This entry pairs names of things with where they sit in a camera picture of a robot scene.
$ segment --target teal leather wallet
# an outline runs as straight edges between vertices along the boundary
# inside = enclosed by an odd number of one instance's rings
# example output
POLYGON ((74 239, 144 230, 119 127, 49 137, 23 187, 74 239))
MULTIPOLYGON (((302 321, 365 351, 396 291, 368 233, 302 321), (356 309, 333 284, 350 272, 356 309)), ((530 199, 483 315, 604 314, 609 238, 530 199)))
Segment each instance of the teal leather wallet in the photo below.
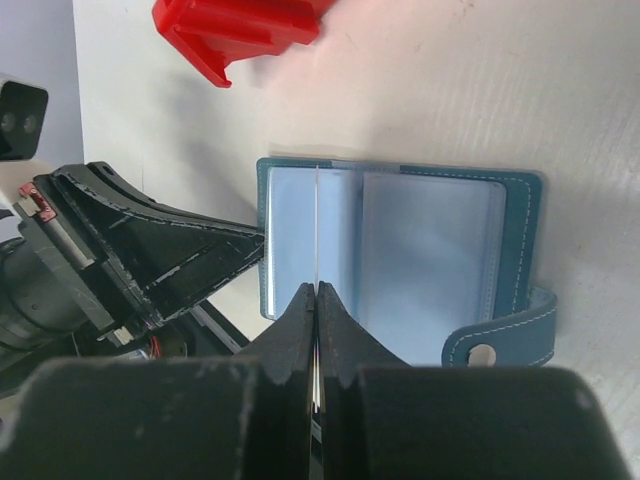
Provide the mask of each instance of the teal leather wallet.
POLYGON ((529 284, 538 175, 291 158, 257 169, 265 317, 324 281, 412 365, 468 365, 478 347, 495 365, 553 356, 556 297, 529 284))

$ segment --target wallet strap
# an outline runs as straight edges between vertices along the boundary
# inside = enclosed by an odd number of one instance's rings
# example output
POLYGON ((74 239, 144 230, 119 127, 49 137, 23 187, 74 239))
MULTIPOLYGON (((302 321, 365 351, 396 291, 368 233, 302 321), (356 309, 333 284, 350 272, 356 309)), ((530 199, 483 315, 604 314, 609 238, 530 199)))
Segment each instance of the wallet strap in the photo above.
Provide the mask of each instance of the wallet strap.
POLYGON ((478 345, 495 351, 496 366, 548 362, 554 353, 557 301, 552 292, 533 287, 527 310, 453 332, 442 349, 442 365, 468 365, 469 353, 478 345))

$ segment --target red clip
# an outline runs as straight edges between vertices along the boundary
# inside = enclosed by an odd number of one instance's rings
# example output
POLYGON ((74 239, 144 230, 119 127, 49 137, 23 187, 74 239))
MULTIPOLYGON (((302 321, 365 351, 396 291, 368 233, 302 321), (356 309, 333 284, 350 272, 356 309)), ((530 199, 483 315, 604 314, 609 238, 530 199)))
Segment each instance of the red clip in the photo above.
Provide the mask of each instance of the red clip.
POLYGON ((210 82, 228 88, 231 62, 308 45, 335 1, 157 0, 152 14, 160 35, 210 82))
POLYGON ((40 211, 38 212, 38 216, 43 222, 47 223, 56 218, 56 216, 58 215, 55 210, 51 208, 49 202, 45 200, 45 198, 33 183, 27 183, 26 185, 23 185, 18 191, 20 192, 20 196, 22 198, 30 198, 35 202, 35 204, 40 209, 40 211))

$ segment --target camera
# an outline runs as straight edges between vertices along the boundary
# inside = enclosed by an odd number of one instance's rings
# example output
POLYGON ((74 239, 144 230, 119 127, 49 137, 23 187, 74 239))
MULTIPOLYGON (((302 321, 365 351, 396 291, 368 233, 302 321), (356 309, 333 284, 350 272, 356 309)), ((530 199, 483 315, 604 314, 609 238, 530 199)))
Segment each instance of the camera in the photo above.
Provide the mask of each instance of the camera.
POLYGON ((48 101, 43 88, 0 74, 0 162, 33 158, 48 101))

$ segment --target black mechanical part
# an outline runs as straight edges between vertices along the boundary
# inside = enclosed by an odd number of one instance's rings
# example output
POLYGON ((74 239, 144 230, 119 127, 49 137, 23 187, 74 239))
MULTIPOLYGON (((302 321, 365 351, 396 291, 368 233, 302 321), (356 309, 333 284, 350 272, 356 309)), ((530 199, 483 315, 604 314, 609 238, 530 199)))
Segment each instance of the black mechanical part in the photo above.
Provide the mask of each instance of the black mechanical part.
POLYGON ((308 478, 318 340, 324 415, 348 420, 322 433, 325 479, 630 478, 574 374, 402 366, 312 288, 236 357, 41 367, 0 437, 0 478, 308 478), (339 448, 355 458, 327 468, 339 448))
POLYGON ((137 338, 159 328, 263 256, 254 227, 158 204, 104 163, 33 183, 55 218, 17 204, 20 231, 101 333, 125 326, 137 338))
POLYGON ((187 329, 180 329, 171 322, 149 334, 158 342, 162 358, 185 358, 189 351, 195 354, 195 340, 187 329))
POLYGON ((258 387, 257 421, 249 427, 247 443, 249 452, 259 451, 263 458, 248 462, 245 478, 308 478, 316 343, 313 285, 298 289, 274 326, 235 356, 259 360, 268 378, 258 387), (265 442, 270 432, 277 434, 265 442), (263 477, 265 471, 273 475, 263 477))
MULTIPOLYGON (((201 310, 197 314, 197 319, 194 312, 190 312, 153 332, 157 334, 165 329, 171 329, 173 332, 169 334, 169 338, 176 341, 172 341, 171 345, 176 345, 178 348, 174 349, 170 346, 168 350, 163 349, 165 358, 183 357, 184 352, 180 348, 185 345, 189 357, 229 357, 249 344, 249 340, 209 302, 203 302, 197 308, 201 310)), ((123 358, 136 350, 150 353, 148 337, 116 347, 108 341, 97 341, 95 328, 87 322, 74 333, 73 337, 67 336, 53 340, 29 354, 15 354, 13 357, 7 357, 11 358, 13 363, 9 368, 0 370, 0 399, 15 395, 22 382, 47 360, 74 356, 123 358)))
POLYGON ((87 321, 23 239, 0 244, 0 370, 87 321))
POLYGON ((0 84, 0 162, 35 155, 48 102, 42 88, 15 81, 0 84))
POLYGON ((409 367, 351 318, 331 285, 320 282, 317 302, 325 478, 368 478, 358 367, 409 367))

